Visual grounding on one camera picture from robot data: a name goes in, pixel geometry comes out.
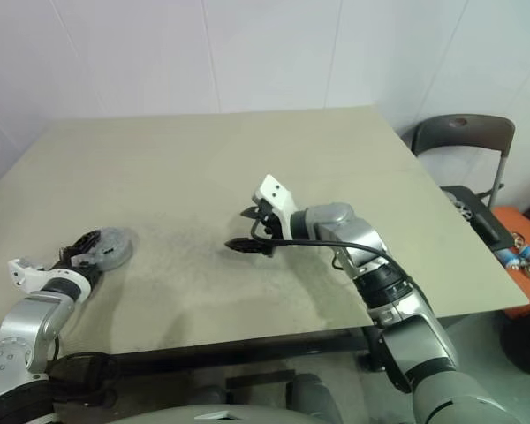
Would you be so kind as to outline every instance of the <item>black folding chair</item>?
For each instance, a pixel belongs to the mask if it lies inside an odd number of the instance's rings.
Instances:
[[[490,211],[495,204],[499,189],[504,186],[501,184],[501,179],[513,136],[514,124],[505,117],[474,114],[442,115],[418,124],[411,145],[411,150],[416,156],[432,148],[446,146],[472,146],[500,152],[495,181],[487,192],[475,194],[462,185],[441,187],[471,209],[470,223],[492,251],[513,244],[512,235]],[[487,196],[490,196],[488,208],[481,202],[481,199]]]

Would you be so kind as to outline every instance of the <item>floor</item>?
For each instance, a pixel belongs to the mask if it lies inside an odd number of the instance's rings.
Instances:
[[[502,316],[495,313],[463,318],[448,327],[458,349],[462,370],[475,377],[504,407],[530,424],[530,375],[516,369],[498,343]],[[195,387],[223,384],[227,378],[279,370],[319,375],[329,387],[345,424],[398,424],[413,422],[411,396],[395,390],[384,373],[367,373],[351,352],[298,357],[278,362],[213,367],[192,373],[138,377],[120,382],[118,400],[111,408],[60,405],[67,424],[104,423],[184,405]],[[284,407],[284,382],[239,387],[236,403]]]

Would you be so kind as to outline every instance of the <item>beige tabletop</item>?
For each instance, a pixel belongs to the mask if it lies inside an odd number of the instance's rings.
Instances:
[[[137,352],[370,324],[330,250],[273,259],[223,243],[273,174],[297,204],[345,201],[381,234],[439,316],[526,297],[369,107],[73,120],[53,125],[0,181],[0,321],[23,293],[6,262],[51,264],[103,226],[135,234],[67,323],[65,352]]]

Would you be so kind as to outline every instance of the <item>white wall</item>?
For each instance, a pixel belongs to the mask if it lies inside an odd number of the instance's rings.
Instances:
[[[0,177],[55,118],[367,103],[398,132],[511,117],[500,201],[527,206],[530,0],[0,0]],[[436,181],[489,188],[491,156],[453,150]]]

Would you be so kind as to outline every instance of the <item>chair backrest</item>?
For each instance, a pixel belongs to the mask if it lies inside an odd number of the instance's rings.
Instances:
[[[431,117],[414,131],[411,150],[418,156],[431,148],[473,146],[501,152],[506,158],[511,149],[514,124],[506,117],[455,114]]]

